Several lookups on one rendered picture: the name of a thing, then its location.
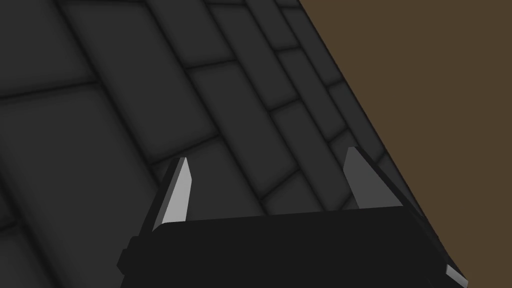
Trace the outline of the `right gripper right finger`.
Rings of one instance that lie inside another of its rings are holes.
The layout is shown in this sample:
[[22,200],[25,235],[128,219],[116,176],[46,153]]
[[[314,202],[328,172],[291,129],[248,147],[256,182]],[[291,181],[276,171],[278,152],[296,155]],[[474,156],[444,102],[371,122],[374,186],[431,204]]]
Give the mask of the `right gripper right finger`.
[[343,172],[360,209],[407,207],[411,200],[360,146],[347,148]]

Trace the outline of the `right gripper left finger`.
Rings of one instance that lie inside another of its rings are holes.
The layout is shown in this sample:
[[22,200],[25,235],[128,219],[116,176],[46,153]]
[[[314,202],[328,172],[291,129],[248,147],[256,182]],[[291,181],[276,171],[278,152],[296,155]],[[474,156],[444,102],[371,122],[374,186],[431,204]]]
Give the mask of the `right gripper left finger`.
[[147,235],[165,223],[186,221],[191,186],[192,176],[187,158],[171,160],[139,235]]

